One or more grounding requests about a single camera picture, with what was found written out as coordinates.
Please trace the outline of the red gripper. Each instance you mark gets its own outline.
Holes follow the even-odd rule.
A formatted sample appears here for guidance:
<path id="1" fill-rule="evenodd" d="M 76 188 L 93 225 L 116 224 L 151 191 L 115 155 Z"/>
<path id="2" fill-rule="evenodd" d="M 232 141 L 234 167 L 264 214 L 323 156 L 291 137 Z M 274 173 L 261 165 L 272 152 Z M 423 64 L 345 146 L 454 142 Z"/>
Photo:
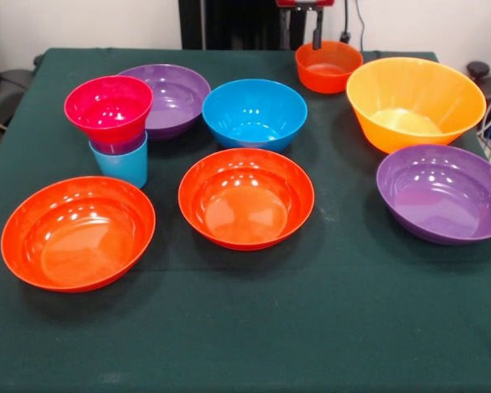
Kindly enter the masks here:
<path id="1" fill-rule="evenodd" d="M 280 9 L 280 49 L 289 50 L 291 48 L 290 16 L 291 12 L 287 8 L 295 9 L 314 9 L 316 12 L 316 26 L 313 30 L 313 50 L 322 47 L 322 21 L 323 8 L 332 7 L 334 0 L 276 0 Z"/>

